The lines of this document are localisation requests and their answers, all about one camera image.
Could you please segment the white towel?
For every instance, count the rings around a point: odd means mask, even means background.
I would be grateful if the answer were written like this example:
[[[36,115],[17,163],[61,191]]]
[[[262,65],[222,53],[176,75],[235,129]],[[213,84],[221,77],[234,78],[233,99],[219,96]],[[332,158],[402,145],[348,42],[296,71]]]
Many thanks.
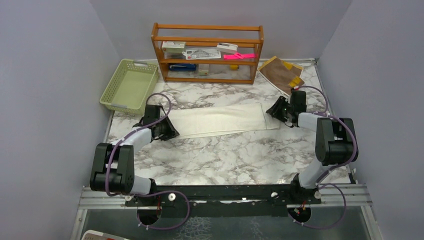
[[[168,117],[180,139],[194,139],[280,128],[266,113],[270,103],[251,103],[172,110]]]

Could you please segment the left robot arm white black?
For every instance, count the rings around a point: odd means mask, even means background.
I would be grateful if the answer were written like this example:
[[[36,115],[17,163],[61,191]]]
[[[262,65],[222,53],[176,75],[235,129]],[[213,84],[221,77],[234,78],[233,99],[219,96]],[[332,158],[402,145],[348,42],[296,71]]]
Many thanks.
[[[166,111],[160,105],[148,104],[144,116],[124,137],[112,143],[99,143],[95,148],[89,186],[109,196],[138,195],[144,205],[157,200],[152,178],[135,175],[135,154],[154,141],[178,137]]]

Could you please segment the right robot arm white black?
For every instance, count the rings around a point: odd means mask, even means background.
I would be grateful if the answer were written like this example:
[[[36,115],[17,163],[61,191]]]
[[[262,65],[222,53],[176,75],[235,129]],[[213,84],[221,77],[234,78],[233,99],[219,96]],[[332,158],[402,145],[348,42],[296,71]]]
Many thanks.
[[[359,155],[354,123],[327,112],[308,112],[307,93],[291,89],[291,96],[280,96],[266,111],[272,118],[290,123],[292,128],[315,132],[315,158],[295,175],[288,190],[289,199],[300,204],[318,190],[319,184],[335,169],[356,161]]]

